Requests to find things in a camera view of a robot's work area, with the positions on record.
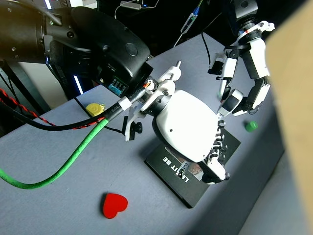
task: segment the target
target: yellow lid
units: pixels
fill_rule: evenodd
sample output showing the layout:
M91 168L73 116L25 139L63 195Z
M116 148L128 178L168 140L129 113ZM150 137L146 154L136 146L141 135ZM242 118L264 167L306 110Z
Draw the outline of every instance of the yellow lid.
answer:
M87 105L86 110L94 117L104 111L104 104L91 103Z

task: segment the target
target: red heart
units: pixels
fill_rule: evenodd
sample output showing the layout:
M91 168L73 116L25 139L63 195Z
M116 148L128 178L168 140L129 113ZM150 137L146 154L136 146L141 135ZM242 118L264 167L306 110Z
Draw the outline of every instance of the red heart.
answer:
M127 205L128 201L126 197L115 193L108 193L103 204L103 215L108 219L113 219L117 213L126 210Z

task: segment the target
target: green round object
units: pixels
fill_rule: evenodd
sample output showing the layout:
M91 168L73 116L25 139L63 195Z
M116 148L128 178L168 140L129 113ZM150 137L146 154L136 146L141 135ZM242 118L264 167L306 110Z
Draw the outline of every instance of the green round object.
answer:
M248 123L246 125L246 131L248 132L253 132L255 131L256 129L258 129L258 123L256 121L251 121L250 123Z

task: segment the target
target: gray table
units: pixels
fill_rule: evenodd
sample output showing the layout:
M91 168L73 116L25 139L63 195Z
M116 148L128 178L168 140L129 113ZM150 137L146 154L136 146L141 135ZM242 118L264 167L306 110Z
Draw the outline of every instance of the gray table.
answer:
M211 56L223 49L212 38L205 38ZM182 61L177 88L216 110L219 82L207 73L208 58L201 37L149 61L154 67L152 76L160 76L177 60ZM247 94L252 85L239 61L233 87ZM98 86L78 99L84 105L99 102L109 107L117 97ZM62 125L87 115L71 100L44 117ZM119 116L109 126L121 128L122 119ZM152 118L147 117L142 121L144 131L135 141L124 142L119 133L101 131L72 167L44 188L18 189L0 180L0 234L237 234L284 148L271 94L257 114L225 120L227 130L241 142L226 165L231 179L210 187L194 209L187 209L144 164L145 157L159 144ZM244 121L251 120L259 123L254 133L244 129ZM22 126L0 139L0 167L20 181L41 181L66 161L89 131L47 132ZM105 219L101 212L106 192L120 193L129 200L128 209L113 220Z

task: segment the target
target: blue label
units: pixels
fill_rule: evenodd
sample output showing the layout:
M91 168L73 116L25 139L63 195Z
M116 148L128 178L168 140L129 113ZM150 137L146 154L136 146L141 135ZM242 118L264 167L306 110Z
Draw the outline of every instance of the blue label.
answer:
M113 86L112 84L109 85L108 89L118 96L122 94L122 91L116 88L115 86Z

